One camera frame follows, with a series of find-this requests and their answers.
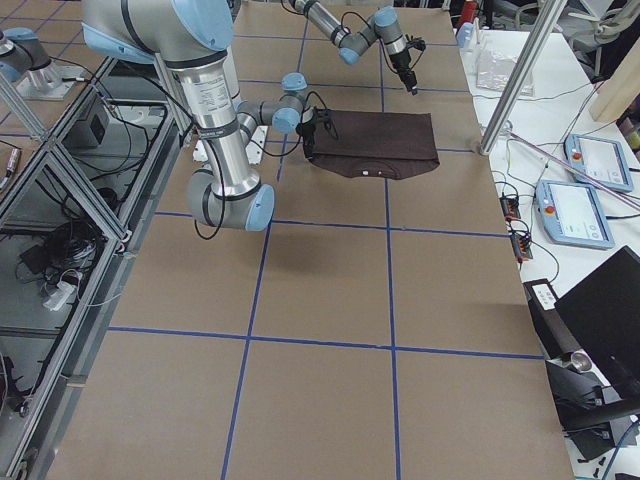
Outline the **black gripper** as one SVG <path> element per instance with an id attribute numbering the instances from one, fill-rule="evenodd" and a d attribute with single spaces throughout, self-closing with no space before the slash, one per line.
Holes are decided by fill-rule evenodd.
<path id="1" fill-rule="evenodd" d="M 390 60 L 393 69 L 401 79 L 406 90 L 411 95 L 418 94 L 418 86 L 416 76 L 411 68 L 411 56 L 408 49 L 404 49 L 399 53 L 391 54 Z"/>
<path id="2" fill-rule="evenodd" d="M 297 133 L 302 139 L 303 153 L 306 159 L 313 158 L 316 131 L 316 124 L 313 120 L 314 108 L 310 107 L 302 113 L 301 121 L 297 126 Z"/>

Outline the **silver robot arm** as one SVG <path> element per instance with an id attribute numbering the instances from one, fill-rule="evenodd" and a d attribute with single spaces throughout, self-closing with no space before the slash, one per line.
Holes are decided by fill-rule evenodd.
<path id="1" fill-rule="evenodd" d="M 393 6 L 384 6 L 369 16 L 361 17 L 363 26 L 352 30 L 343 18 L 336 18 L 319 1 L 288 1 L 285 10 L 302 15 L 315 25 L 338 49 L 339 57 L 354 65 L 376 43 L 380 43 L 394 72 L 412 95 L 418 93 L 417 78 L 413 70 L 411 49 L 423 52 L 426 44 L 421 37 L 405 35 Z"/>
<path id="2" fill-rule="evenodd" d="M 119 60 L 162 60 L 178 81 L 210 166 L 193 174 L 188 203 L 213 227 L 262 231 L 274 210 L 273 188 L 249 164 L 246 146 L 257 127 L 283 134 L 314 117 L 303 75 L 283 79 L 276 102 L 235 103 L 235 74 L 224 68 L 233 20 L 224 1 L 85 1 L 86 44 Z"/>

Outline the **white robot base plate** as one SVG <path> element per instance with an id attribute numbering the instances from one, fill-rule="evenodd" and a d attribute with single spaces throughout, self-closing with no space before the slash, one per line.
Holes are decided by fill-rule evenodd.
<path id="1" fill-rule="evenodd" d="M 225 153 L 238 154 L 240 144 L 243 144 L 246 160 L 250 166 L 257 166 L 261 163 L 263 157 L 265 156 L 264 147 L 266 142 L 266 137 L 268 133 L 267 126 L 258 126 L 253 133 L 251 134 L 251 138 L 245 141 L 238 141 L 235 143 L 222 143 L 223 151 Z M 209 159 L 206 153 L 205 144 L 202 140 L 198 140 L 196 146 L 192 153 L 193 161 L 200 164 L 208 164 Z"/>

